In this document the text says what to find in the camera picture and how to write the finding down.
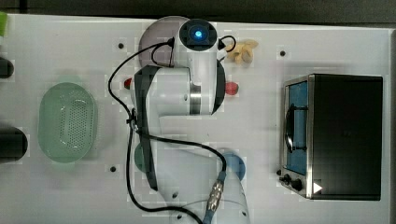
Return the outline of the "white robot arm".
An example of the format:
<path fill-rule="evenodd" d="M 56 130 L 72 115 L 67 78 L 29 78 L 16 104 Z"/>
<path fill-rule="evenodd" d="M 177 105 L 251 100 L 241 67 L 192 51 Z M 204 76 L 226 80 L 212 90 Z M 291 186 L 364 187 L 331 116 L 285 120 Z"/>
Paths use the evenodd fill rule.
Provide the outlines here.
<path fill-rule="evenodd" d="M 184 20 L 167 39 L 169 63 L 145 64 L 131 97 L 148 185 L 165 201 L 171 224 L 249 224 L 238 167 L 213 147 L 166 137 L 167 117 L 211 116 L 225 95 L 225 50 L 216 28 Z"/>

